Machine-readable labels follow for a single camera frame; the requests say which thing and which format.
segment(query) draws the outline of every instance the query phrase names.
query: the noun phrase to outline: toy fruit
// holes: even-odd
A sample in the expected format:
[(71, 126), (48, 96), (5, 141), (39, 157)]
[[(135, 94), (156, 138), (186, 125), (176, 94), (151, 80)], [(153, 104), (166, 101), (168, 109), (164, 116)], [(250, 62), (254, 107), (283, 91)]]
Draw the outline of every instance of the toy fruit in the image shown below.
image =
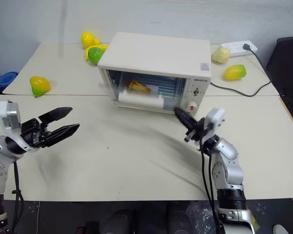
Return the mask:
[(94, 65), (98, 64), (102, 55), (103, 55), (103, 50), (101, 50), (100, 48), (97, 48), (97, 47), (91, 48), (88, 51), (89, 60)]
[(84, 60), (88, 61), (88, 52), (91, 48), (100, 48), (103, 52), (107, 49), (108, 45), (91, 45), (84, 50)]
[(234, 65), (225, 71), (224, 77), (227, 80), (237, 80), (241, 79), (246, 75), (246, 69), (245, 66), (242, 64)]
[(227, 62), (229, 58), (230, 58), (230, 49), (226, 47), (219, 48), (211, 55), (211, 60), (218, 63)]
[(100, 41), (96, 39), (90, 32), (83, 32), (82, 44), (85, 48), (91, 45), (100, 45)]
[(135, 79), (133, 79), (130, 84), (128, 84), (129, 91), (135, 91), (136, 93), (140, 94), (150, 94), (151, 89), (146, 87), (145, 85), (139, 83)]
[(30, 79), (30, 84), (35, 98), (51, 89), (50, 82), (45, 77), (32, 77)]

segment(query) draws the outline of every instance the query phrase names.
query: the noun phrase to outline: power strip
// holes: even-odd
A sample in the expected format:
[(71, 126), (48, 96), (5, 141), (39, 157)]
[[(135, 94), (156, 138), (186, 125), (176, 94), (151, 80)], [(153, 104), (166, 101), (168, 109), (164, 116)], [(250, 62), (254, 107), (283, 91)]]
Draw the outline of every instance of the power strip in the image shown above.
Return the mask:
[(230, 57), (251, 55), (252, 53), (250, 51), (243, 49), (244, 44), (250, 45), (251, 50), (253, 50), (254, 53), (257, 52), (257, 47), (249, 40), (223, 43), (221, 44), (221, 47), (227, 47), (230, 49)]

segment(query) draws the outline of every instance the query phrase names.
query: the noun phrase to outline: floor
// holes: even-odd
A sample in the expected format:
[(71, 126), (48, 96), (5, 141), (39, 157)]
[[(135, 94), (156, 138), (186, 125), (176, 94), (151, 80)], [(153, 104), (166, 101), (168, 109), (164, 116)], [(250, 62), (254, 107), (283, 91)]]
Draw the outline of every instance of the floor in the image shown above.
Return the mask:
[[(7, 200), (4, 203), (9, 217), (9, 227), (13, 218), (14, 201)], [(75, 234), (78, 227), (84, 227), (86, 224), (96, 226), (118, 210), (139, 210), (142, 206), (147, 206), (152, 209), (152, 216), (144, 221), (155, 223), (154, 232), (150, 233), (164, 234), (166, 231), (163, 225), (159, 224), (159, 220), (164, 220), (168, 203), (169, 201), (40, 203), (26, 201), (25, 211), (16, 231), (19, 234)], [(201, 207), (208, 206), (206, 201), (199, 201), (197, 204)], [(247, 204), (260, 225), (257, 234), (272, 234), (274, 224), (283, 225), (290, 234), (293, 234), (291, 199), (249, 200)]]

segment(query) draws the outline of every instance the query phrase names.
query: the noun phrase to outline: toaster oven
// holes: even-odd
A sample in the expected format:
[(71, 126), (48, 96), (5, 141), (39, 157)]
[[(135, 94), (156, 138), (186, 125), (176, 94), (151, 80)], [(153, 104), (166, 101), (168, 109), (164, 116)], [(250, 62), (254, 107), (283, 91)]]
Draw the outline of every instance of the toaster oven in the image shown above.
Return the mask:
[(116, 105), (194, 115), (211, 79), (210, 43), (118, 32), (98, 68)]

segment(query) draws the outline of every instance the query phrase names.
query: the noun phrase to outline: toy lemon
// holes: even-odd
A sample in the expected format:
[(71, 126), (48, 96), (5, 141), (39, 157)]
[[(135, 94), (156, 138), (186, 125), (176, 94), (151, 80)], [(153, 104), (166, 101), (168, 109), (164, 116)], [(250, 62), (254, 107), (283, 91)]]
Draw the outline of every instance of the toy lemon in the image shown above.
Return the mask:
[(51, 89), (50, 82), (45, 77), (32, 77), (30, 79), (30, 85), (35, 98)]
[(87, 48), (91, 45), (100, 45), (100, 41), (95, 38), (90, 32), (83, 32), (82, 44), (85, 48)]

